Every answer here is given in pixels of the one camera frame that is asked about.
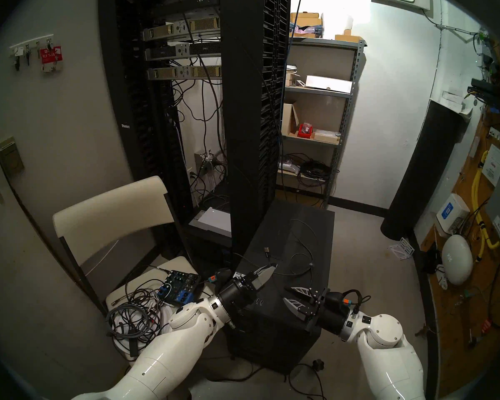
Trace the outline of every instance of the red key tag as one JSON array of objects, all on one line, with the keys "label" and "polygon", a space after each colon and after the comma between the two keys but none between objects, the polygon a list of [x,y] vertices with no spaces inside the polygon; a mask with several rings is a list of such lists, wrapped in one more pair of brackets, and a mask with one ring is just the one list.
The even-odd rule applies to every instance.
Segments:
[{"label": "red key tag", "polygon": [[57,45],[52,49],[41,49],[41,62],[43,63],[43,72],[59,71],[63,68],[63,54],[61,53],[61,46]]},{"label": "red key tag", "polygon": [[487,331],[489,331],[491,329],[491,325],[493,325],[491,320],[489,318],[486,319],[484,321],[483,325],[481,326],[481,334],[486,334]]}]

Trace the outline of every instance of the chair seat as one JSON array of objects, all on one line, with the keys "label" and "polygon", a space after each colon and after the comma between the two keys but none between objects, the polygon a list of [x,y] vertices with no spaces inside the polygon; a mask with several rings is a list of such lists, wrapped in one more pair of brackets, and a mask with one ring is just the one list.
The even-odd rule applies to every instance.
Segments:
[{"label": "chair seat", "polygon": [[[177,256],[174,259],[171,259],[170,261],[166,261],[165,263],[158,265],[158,268],[163,268],[166,269],[167,271],[180,271],[180,272],[188,272],[190,274],[196,274],[197,272],[193,269],[189,261],[187,261],[187,258],[185,256]],[[161,271],[159,269],[150,269],[149,271],[145,272],[144,274],[138,276],[135,279],[132,279],[130,282],[128,282],[128,294],[132,293],[137,287],[139,287],[142,283],[148,281],[149,279],[159,279],[160,281],[150,281],[146,284],[144,284],[143,288],[150,288],[152,290],[158,289],[161,286],[161,281],[164,281],[167,278],[168,274],[164,271]],[[105,303],[108,307],[109,310],[123,304],[125,302],[125,298],[123,298],[126,293],[124,292],[124,285],[121,286],[120,288],[117,288],[114,290],[112,293],[110,293],[106,298],[105,298]],[[206,283],[206,286],[204,287],[204,291],[206,291],[208,294],[212,295],[213,294],[213,286],[211,283]],[[207,298],[207,294],[202,293],[200,295],[200,298]]]}]

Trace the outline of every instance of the gray floor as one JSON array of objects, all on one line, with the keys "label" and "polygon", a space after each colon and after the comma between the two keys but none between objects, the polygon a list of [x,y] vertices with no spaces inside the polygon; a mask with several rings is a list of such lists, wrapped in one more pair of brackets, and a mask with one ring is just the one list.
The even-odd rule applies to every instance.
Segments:
[{"label": "gray floor", "polygon": [[[381,217],[330,206],[335,212],[332,264],[329,288],[332,291],[359,289],[372,299],[362,310],[370,316],[390,314],[404,328],[408,341],[414,346],[427,370],[427,344],[414,334],[424,325],[424,310],[413,259],[400,261],[389,250],[395,243],[380,232]],[[209,378],[220,376],[239,378],[249,374],[251,364],[243,359],[232,361],[227,352],[224,335],[219,333],[195,367],[196,373]],[[374,399],[367,384],[357,348],[323,331],[304,361],[320,358],[325,368],[320,372],[324,395],[334,399]],[[316,378],[309,370],[293,372],[293,385],[302,391],[319,394]],[[202,380],[191,389],[193,398],[306,398],[290,390],[283,376],[262,370],[244,383],[207,383]]]}]

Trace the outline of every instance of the chair backrest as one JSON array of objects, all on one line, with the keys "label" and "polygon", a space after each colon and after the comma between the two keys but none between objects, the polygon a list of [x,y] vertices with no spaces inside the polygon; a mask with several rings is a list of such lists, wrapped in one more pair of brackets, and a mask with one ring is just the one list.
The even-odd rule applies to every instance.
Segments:
[{"label": "chair backrest", "polygon": [[133,182],[77,203],[54,214],[54,228],[76,263],[141,229],[174,222],[159,176]]}]

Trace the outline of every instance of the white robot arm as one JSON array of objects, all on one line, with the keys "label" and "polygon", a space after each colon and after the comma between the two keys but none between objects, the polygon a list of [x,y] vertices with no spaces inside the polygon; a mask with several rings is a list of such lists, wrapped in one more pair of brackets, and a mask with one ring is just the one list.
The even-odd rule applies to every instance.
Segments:
[{"label": "white robot arm", "polygon": [[345,342],[357,344],[368,385],[377,400],[424,400],[422,364],[396,318],[387,314],[369,317],[358,305],[349,308],[344,296],[350,291],[289,290],[309,301],[306,306],[300,298],[284,298],[289,310],[307,321],[306,330],[318,325]]},{"label": "white robot arm", "polygon": [[165,398],[187,377],[224,324],[234,327],[229,312],[251,304],[275,268],[231,278],[218,294],[179,308],[168,322],[173,332],[154,338],[119,383],[108,391],[81,394],[73,400]]},{"label": "white robot arm", "polygon": [[[272,276],[276,266],[263,267],[240,278],[231,278],[208,299],[187,304],[169,320],[173,332],[154,338],[130,371],[108,391],[88,393],[73,400],[161,400],[190,373],[202,350],[215,334],[231,323],[230,313],[256,298],[256,292]],[[359,306],[349,308],[348,293],[291,288],[299,298],[284,298],[287,307],[309,331],[315,325],[357,344],[368,384],[378,400],[423,400],[423,370],[414,348],[406,340],[400,323],[392,316],[369,317]],[[306,299],[309,306],[299,300]]]}]

